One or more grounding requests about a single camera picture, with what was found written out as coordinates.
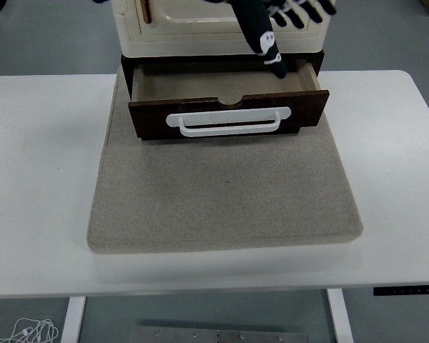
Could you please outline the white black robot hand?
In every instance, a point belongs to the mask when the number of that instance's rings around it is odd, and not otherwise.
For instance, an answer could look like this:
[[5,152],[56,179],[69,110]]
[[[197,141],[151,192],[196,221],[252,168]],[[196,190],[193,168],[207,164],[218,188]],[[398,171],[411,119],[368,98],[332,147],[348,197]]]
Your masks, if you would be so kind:
[[287,76],[287,65],[276,43],[271,21],[280,27],[287,26],[289,19],[297,29],[305,27],[295,11],[300,7],[316,24],[323,22],[322,15],[310,1],[226,1],[235,15],[237,23],[250,49],[264,65],[264,70],[278,79]]

